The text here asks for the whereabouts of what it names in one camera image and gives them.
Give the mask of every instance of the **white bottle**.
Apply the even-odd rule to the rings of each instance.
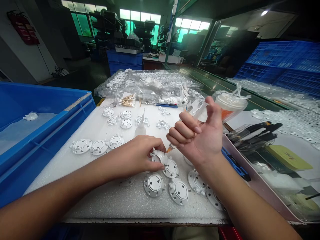
[[[142,115],[142,118],[141,118],[141,122],[139,123],[136,131],[134,132],[134,136],[138,136],[138,135],[146,135],[147,134],[147,129],[146,127],[144,126],[144,113],[145,113],[145,110],[143,111],[143,115]]]

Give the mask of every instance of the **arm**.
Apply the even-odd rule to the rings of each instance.
[[[39,239],[74,204],[91,190],[117,178],[164,169],[150,162],[153,148],[166,152],[162,140],[137,136],[86,166],[0,209],[3,239]]]
[[[236,173],[221,153],[221,109],[207,97],[208,118],[196,122],[186,112],[169,130],[168,140],[178,146],[213,189],[245,239],[301,239],[294,229]]]

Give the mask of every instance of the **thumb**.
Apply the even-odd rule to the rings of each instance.
[[[205,102],[209,104],[207,106],[208,118],[206,123],[213,127],[222,124],[221,107],[218,104],[216,104],[210,96],[206,98]]]
[[[148,160],[146,164],[146,171],[157,172],[159,170],[164,170],[164,165],[160,162],[150,162]]]

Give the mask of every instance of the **glue syringe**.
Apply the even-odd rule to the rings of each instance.
[[[205,109],[205,107],[206,107],[207,105],[208,105],[208,103],[206,103],[206,102],[203,102],[203,103],[202,103],[201,107],[197,110],[197,112],[196,112],[196,113],[194,114],[194,116],[193,116],[193,119],[194,119],[194,120],[198,120],[198,118],[200,117],[200,115],[202,114],[202,112],[204,111],[204,109]],[[165,156],[168,152],[172,151],[172,150],[175,149],[175,148],[176,148],[176,146],[173,145],[172,143],[170,143],[169,148],[168,148],[167,152],[164,154],[164,156]]]

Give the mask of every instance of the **blue plastic crate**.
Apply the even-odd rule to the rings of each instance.
[[[288,69],[274,84],[320,98],[320,73]]]
[[[234,78],[250,78],[258,82],[273,83],[285,68],[261,66],[245,62]]]
[[[313,43],[291,68],[320,73],[320,43]]]
[[[142,56],[143,56],[142,53],[130,54],[130,53],[116,52],[116,50],[107,50],[107,56],[108,56],[109,62],[142,65]]]
[[[142,70],[142,65],[137,64],[129,64],[129,63],[118,63],[118,62],[110,62],[109,61],[110,73],[116,72],[119,69],[126,70],[127,68],[131,68],[132,70]]]
[[[0,208],[22,196],[95,109],[90,91],[0,82],[0,131],[31,111],[55,117],[0,155]]]
[[[312,46],[305,41],[260,42],[246,62],[289,68]]]

